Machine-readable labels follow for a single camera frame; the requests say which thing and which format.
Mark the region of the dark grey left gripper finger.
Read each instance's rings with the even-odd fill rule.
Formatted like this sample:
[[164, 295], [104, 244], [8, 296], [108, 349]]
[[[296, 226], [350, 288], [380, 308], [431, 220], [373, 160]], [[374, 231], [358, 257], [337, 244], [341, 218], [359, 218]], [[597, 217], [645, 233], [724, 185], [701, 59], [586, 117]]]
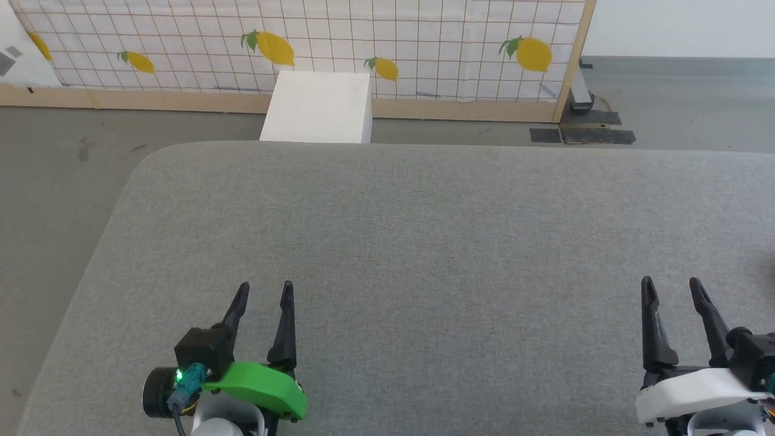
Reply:
[[294, 285], [286, 280], [283, 284], [282, 297], [280, 298], [280, 320], [272, 347], [268, 351], [269, 367], [279, 372], [294, 372], [298, 364], [295, 312], [294, 312]]
[[222, 318], [222, 324], [229, 334], [229, 340], [235, 340], [240, 326], [240, 320], [243, 317], [249, 297], [249, 282], [243, 282], [232, 299], [227, 312]]

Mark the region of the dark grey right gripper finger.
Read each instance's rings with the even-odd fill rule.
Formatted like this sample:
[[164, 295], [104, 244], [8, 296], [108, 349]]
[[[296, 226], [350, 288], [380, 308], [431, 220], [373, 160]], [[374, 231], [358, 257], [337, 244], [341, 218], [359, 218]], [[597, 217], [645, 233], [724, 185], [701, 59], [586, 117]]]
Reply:
[[733, 350], [729, 347], [726, 340], [729, 332], [728, 326], [717, 307], [711, 301], [701, 280], [696, 277], [690, 278], [689, 287], [694, 308], [700, 315], [705, 328], [705, 335], [711, 354], [708, 364], [714, 368], [727, 368], [729, 358], [733, 355]]
[[641, 281], [641, 314], [643, 369], [661, 371], [678, 365], [678, 354], [670, 347], [664, 331], [659, 314], [659, 297], [650, 276], [643, 277]]

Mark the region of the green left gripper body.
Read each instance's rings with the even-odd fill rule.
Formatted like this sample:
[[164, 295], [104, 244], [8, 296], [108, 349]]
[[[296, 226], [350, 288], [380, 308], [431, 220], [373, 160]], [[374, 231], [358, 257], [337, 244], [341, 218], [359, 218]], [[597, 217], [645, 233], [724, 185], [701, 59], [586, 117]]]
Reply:
[[290, 375], [255, 362], [233, 362], [218, 381], [206, 381], [203, 391], [219, 390], [238, 400], [279, 414], [282, 419], [304, 420], [308, 399]]

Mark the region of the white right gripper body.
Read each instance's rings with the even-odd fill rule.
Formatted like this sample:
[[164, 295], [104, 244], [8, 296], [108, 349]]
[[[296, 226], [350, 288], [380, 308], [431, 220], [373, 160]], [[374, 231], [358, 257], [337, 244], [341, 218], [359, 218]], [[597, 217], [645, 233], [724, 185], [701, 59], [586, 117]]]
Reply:
[[648, 424], [748, 399], [767, 399], [767, 392], [748, 389], [729, 369], [701, 369], [641, 390], [636, 396], [636, 416], [639, 424]]

